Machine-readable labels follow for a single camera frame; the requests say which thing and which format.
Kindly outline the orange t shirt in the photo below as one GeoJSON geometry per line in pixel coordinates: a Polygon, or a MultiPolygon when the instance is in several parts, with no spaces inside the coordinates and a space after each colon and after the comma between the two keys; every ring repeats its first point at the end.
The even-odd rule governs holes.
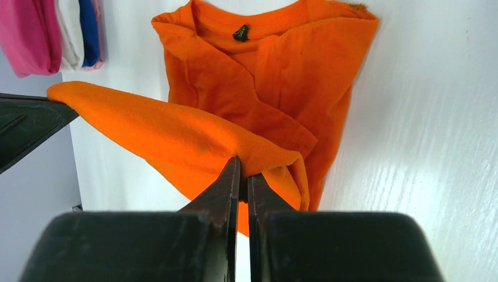
{"type": "Polygon", "coordinates": [[[297,1],[259,15],[190,1],[152,19],[168,100],[86,82],[51,86],[74,109],[194,199],[237,156],[292,208],[315,211],[352,85],[379,18],[362,4],[297,1]]]}

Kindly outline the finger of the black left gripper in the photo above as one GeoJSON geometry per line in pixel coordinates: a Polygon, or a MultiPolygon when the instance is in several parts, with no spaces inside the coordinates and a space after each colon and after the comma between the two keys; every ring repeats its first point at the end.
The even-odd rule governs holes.
{"type": "Polygon", "coordinates": [[[46,97],[1,93],[1,173],[78,116],[46,97]]]}

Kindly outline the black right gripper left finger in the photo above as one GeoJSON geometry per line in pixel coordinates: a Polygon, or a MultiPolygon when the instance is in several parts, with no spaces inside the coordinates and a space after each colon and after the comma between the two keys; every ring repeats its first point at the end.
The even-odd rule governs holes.
{"type": "Polygon", "coordinates": [[[232,157],[179,211],[55,217],[21,281],[234,281],[240,179],[232,157]]]}

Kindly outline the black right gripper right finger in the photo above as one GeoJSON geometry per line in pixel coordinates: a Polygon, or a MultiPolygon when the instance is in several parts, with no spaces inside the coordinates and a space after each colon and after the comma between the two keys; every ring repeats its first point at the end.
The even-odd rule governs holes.
{"type": "Polygon", "coordinates": [[[247,180],[252,281],[442,281],[417,222],[390,212],[296,211],[247,180]]]}

